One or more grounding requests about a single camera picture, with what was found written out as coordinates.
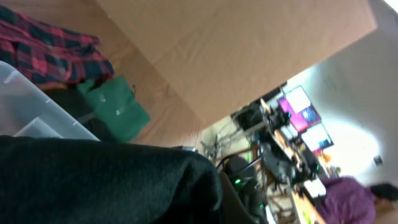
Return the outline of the red plaid flannel garment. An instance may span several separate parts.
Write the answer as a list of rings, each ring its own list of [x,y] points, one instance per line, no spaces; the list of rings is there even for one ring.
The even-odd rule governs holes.
[[[1,6],[1,61],[35,84],[97,84],[115,76],[99,38],[37,21]]]

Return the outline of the green garment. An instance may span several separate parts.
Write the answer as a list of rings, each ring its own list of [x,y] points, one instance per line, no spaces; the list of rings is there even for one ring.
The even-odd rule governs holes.
[[[87,80],[77,85],[93,110],[119,142],[131,141],[150,122],[150,116],[136,100],[135,86],[129,86],[122,75],[102,85]]]

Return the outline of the large black garment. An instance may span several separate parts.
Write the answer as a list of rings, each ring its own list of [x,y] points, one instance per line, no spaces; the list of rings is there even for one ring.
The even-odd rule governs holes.
[[[222,198],[194,152],[1,137],[2,223],[220,223]]]

